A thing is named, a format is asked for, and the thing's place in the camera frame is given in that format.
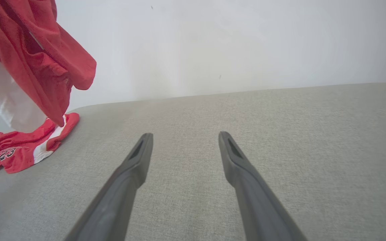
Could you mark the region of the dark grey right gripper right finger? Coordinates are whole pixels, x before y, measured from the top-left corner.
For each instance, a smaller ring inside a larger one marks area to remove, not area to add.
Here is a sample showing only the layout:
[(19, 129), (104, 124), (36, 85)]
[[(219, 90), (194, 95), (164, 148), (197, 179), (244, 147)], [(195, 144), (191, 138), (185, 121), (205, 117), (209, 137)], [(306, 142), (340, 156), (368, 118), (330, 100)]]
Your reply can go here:
[(248, 241), (305, 241), (297, 224), (226, 131), (218, 136), (228, 183), (235, 188)]

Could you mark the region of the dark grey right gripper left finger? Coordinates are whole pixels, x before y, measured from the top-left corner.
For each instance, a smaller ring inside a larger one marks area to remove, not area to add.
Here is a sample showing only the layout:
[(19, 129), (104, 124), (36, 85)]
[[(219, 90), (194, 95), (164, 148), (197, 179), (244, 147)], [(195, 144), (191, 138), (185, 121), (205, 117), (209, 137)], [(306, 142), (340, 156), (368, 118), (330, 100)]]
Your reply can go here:
[(66, 241), (123, 241), (137, 190), (146, 181), (153, 134), (144, 133), (92, 200)]

